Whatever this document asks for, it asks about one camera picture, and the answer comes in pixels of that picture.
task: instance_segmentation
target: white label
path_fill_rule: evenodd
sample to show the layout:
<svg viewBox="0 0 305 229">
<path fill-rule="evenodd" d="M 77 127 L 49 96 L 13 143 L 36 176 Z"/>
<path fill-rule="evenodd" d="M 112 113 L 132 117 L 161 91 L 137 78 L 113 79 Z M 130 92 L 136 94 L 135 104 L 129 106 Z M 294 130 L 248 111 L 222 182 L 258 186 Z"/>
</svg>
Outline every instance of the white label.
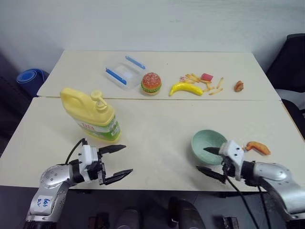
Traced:
<svg viewBox="0 0 305 229">
<path fill-rule="evenodd" d="M 38 196 L 34 207 L 35 212 L 51 214 L 51 205 L 53 197 L 51 196 Z"/>
</svg>

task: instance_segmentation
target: black chair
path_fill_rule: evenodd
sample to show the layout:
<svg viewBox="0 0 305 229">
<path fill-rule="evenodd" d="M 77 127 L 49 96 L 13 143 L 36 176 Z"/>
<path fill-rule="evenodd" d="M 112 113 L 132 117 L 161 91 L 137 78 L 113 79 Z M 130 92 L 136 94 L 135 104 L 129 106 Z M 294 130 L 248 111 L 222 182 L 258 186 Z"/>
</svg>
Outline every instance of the black chair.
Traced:
<svg viewBox="0 0 305 229">
<path fill-rule="evenodd" d="M 275 89 L 305 92 L 305 33 L 291 34 L 266 73 Z M 305 94 L 299 100 L 305 103 Z M 283 99 L 290 116 L 305 139 L 305 109 L 300 110 L 292 101 Z"/>
</svg>

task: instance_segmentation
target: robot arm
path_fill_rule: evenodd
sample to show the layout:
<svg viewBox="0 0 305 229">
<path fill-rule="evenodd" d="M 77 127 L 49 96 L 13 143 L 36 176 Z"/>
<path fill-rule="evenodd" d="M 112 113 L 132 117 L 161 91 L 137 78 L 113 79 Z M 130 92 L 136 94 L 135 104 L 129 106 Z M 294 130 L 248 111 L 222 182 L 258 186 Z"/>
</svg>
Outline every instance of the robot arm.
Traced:
<svg viewBox="0 0 305 229">
<path fill-rule="evenodd" d="M 261 186 L 276 200 L 286 221 L 305 219 L 305 190 L 293 180 L 289 169 L 276 163 L 244 161 L 244 151 L 234 141 L 205 150 L 223 156 L 224 175 L 197 167 L 201 172 L 223 183 L 226 176 L 231 176 L 238 181 L 245 179 L 246 185 Z"/>
<path fill-rule="evenodd" d="M 111 184 L 123 179 L 132 169 L 115 173 L 106 178 L 102 155 L 125 148 L 123 145 L 107 146 L 97 150 L 96 147 L 83 145 L 79 158 L 68 164 L 48 168 L 40 178 L 38 191 L 32 199 L 26 217 L 24 229 L 56 228 L 68 189 L 86 181 L 98 179 L 99 184 Z"/>
</svg>

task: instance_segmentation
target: plastic container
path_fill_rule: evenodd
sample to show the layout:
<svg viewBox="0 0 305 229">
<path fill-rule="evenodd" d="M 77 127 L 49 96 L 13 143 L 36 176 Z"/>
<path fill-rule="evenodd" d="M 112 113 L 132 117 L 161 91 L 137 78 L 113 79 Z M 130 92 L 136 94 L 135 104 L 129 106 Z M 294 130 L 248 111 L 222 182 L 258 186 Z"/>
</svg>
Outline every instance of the plastic container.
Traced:
<svg viewBox="0 0 305 229">
<path fill-rule="evenodd" d="M 192 138 L 192 150 L 201 163 L 220 165 L 223 158 L 204 150 L 204 148 L 221 147 L 225 142 L 227 142 L 227 140 L 220 133 L 214 130 L 202 130 L 197 132 Z"/>
<path fill-rule="evenodd" d="M 121 129 L 115 119 L 114 109 L 102 98 L 100 91 L 90 96 L 83 92 L 64 88 L 61 101 L 66 112 L 87 134 L 107 142 L 116 142 Z"/>
<path fill-rule="evenodd" d="M 106 62 L 107 77 L 125 89 L 139 85 L 146 72 L 144 64 L 128 55 L 116 56 Z"/>
</svg>

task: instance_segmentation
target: yellow bottle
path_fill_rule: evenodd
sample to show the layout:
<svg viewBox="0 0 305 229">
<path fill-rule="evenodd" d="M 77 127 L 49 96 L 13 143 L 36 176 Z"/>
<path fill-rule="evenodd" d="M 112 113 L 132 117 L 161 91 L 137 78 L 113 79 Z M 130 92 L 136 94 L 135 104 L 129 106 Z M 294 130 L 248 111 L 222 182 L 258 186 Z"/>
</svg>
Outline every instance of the yellow bottle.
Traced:
<svg viewBox="0 0 305 229">
<path fill-rule="evenodd" d="M 115 119 L 114 109 L 103 100 L 100 91 L 93 91 L 90 96 L 83 92 L 64 88 L 61 101 L 66 112 L 87 134 L 115 142 L 121 129 Z"/>
</svg>

